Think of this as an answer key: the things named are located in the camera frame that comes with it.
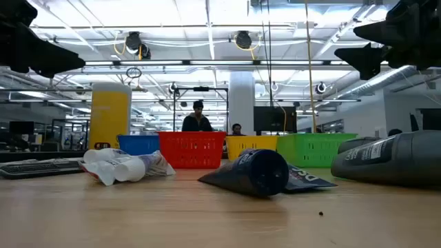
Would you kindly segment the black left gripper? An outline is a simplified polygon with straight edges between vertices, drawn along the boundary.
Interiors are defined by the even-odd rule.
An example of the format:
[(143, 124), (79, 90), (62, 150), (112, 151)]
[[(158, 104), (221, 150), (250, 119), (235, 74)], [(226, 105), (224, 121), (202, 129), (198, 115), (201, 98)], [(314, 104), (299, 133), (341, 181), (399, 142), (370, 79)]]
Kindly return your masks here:
[(37, 10), (27, 0), (0, 0), (0, 65), (20, 73), (55, 74), (85, 66), (75, 52), (36, 36), (29, 28)]

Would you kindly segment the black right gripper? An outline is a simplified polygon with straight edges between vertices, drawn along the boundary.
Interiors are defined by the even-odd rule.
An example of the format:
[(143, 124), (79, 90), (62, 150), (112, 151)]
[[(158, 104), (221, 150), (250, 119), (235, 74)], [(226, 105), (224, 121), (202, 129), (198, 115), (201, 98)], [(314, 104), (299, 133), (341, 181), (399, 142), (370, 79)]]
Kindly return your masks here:
[(334, 54), (359, 72), (361, 80), (380, 73), (389, 47), (418, 69), (441, 63), (441, 0), (399, 0), (385, 21), (358, 26), (357, 37), (381, 43), (362, 48), (338, 48)]

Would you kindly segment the dark grey plastic bottle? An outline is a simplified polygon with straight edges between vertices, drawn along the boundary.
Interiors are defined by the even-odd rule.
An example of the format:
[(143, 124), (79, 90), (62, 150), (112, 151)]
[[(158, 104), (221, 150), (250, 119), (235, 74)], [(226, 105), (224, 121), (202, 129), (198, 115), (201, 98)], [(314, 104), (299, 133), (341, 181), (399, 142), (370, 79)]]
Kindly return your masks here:
[(374, 141), (379, 140), (377, 137), (359, 137), (349, 139), (347, 141), (342, 142), (338, 147), (338, 153), (341, 154), (347, 150), (353, 149), (355, 147), (359, 147), (368, 143), (372, 143)]
[(331, 174), (365, 183), (441, 187), (441, 131), (396, 134), (341, 152)]

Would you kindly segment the white toothpaste tube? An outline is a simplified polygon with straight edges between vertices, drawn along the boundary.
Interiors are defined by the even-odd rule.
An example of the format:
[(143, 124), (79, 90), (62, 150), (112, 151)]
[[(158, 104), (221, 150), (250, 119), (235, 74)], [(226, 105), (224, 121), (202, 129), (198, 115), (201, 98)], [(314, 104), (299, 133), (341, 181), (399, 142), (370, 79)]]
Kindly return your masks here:
[(107, 161), (114, 158), (129, 156), (126, 152), (120, 149), (104, 148), (104, 149), (90, 149), (83, 155), (85, 163), (95, 163), (98, 161)]
[(94, 163), (83, 163), (82, 169), (88, 174), (101, 181), (105, 186), (114, 184), (114, 168), (115, 166), (107, 161), (97, 161)]
[(114, 168), (117, 181), (137, 182), (145, 177), (171, 176), (176, 171), (157, 150), (151, 154), (118, 158)]

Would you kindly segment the black plastic comb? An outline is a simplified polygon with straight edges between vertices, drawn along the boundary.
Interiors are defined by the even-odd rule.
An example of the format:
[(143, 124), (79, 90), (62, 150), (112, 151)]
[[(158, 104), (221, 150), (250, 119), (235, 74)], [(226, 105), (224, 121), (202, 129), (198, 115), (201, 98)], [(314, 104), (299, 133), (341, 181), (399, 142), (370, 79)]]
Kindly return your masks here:
[(0, 163), (0, 177), (10, 180), (75, 174), (82, 171), (81, 163), (75, 159), (26, 160)]

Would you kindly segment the dark blue cosmetic tube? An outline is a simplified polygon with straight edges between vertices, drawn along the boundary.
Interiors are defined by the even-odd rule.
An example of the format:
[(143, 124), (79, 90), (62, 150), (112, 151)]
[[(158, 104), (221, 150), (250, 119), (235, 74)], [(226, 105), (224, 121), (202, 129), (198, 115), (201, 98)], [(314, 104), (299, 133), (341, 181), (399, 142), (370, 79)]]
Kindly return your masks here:
[(286, 160), (274, 150), (246, 149), (234, 161), (198, 180), (231, 192), (268, 198), (284, 190), (289, 180), (289, 168)]
[(336, 187), (337, 184), (314, 176), (305, 170), (288, 164), (289, 179), (283, 193), (294, 194), (324, 187)]

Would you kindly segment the black monitor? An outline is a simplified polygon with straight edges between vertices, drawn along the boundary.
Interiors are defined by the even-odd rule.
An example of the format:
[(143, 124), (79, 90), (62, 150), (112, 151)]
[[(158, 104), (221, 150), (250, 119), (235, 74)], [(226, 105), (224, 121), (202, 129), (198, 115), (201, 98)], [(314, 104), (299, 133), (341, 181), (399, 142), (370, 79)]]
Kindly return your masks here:
[(33, 134), (34, 122), (33, 121), (10, 121), (9, 131), (13, 134)]
[(417, 109), (416, 119), (421, 130), (441, 131), (441, 109)]
[(254, 131), (297, 132), (295, 107), (254, 107)]

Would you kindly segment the yellow and white pillar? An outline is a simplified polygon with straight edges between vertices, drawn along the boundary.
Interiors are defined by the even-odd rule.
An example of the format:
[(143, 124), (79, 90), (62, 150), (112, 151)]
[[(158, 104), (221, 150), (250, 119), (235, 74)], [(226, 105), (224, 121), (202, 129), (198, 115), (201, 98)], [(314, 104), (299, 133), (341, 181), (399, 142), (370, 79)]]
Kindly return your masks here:
[(119, 148), (118, 136), (128, 135), (132, 90), (121, 83), (94, 83), (90, 113), (90, 149)]

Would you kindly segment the green plastic basket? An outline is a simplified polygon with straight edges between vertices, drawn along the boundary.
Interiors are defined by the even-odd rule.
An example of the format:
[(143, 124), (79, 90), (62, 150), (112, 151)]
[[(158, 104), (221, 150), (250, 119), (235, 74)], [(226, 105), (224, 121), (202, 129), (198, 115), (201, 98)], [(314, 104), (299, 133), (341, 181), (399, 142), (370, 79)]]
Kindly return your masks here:
[(356, 134), (289, 134), (279, 136), (277, 152), (295, 167), (330, 168), (341, 143)]

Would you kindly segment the blue plastic basket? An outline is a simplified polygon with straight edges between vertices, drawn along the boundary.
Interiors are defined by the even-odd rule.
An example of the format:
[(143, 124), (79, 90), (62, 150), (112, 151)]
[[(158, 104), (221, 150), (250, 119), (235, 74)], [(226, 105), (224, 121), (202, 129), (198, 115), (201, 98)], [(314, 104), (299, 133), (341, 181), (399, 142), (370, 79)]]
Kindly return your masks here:
[(119, 149), (129, 155), (151, 154), (160, 149), (158, 135), (118, 135)]

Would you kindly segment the white square column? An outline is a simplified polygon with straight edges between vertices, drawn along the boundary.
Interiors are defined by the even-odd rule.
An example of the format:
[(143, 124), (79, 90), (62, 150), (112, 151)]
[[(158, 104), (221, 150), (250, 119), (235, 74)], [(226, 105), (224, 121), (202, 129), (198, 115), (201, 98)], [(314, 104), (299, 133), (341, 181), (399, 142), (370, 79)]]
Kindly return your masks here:
[(229, 121), (240, 124), (241, 133), (254, 135), (255, 79), (252, 72), (233, 71), (229, 77)]

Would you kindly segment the yellow plastic basket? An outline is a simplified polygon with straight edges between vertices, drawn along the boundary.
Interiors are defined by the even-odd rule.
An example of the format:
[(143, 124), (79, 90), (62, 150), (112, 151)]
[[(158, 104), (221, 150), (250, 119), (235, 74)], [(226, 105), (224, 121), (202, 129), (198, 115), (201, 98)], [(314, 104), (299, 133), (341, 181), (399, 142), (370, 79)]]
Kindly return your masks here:
[(276, 151), (277, 136), (227, 136), (226, 146), (230, 161), (239, 157), (245, 149), (270, 149)]

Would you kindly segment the red plastic basket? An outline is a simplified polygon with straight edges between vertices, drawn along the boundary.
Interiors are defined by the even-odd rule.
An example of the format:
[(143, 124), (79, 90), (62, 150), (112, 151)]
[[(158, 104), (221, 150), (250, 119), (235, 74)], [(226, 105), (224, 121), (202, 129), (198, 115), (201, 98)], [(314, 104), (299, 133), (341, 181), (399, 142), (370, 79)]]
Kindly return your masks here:
[(216, 169), (221, 166), (225, 132), (159, 132), (165, 160), (174, 169)]

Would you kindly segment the silver ventilation duct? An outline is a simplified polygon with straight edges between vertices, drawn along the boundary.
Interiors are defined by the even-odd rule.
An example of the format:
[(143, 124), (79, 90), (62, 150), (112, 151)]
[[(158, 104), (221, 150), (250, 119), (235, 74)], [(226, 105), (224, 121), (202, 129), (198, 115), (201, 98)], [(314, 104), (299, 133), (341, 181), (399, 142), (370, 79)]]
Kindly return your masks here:
[(375, 76), (365, 83), (362, 83), (361, 85), (358, 85), (343, 93), (339, 93), (334, 98), (334, 100), (343, 99), (344, 97), (352, 94), (361, 94), (366, 90), (375, 90), (376, 87), (383, 87), (388, 83), (393, 83), (394, 81), (397, 81), (399, 76), (411, 76), (416, 72), (417, 70), (415, 69), (415, 67), (410, 65), (405, 65), (398, 69), (392, 69), (387, 72), (382, 72), (379, 76)]

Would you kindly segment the black metal rig frame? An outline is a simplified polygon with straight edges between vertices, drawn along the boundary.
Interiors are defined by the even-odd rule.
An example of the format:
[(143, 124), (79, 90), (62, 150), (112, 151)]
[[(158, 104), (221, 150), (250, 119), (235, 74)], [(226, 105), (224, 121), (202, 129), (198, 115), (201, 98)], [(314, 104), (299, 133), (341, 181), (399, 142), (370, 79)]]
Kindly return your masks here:
[[(207, 87), (207, 86), (199, 86), (199, 87), (176, 87), (178, 91), (182, 90), (183, 92), (180, 94), (180, 96), (177, 98), (176, 96), (173, 96), (173, 132), (176, 131), (176, 102), (179, 100), (182, 96), (184, 96), (189, 90), (193, 92), (208, 92), (208, 91), (215, 91), (215, 93), (219, 94), (220, 97), (226, 102), (226, 125), (227, 125), (227, 132), (229, 128), (229, 90), (227, 88), (220, 88), (220, 87)], [(224, 97), (221, 95), (220, 91), (223, 90), (226, 93), (226, 96)]]

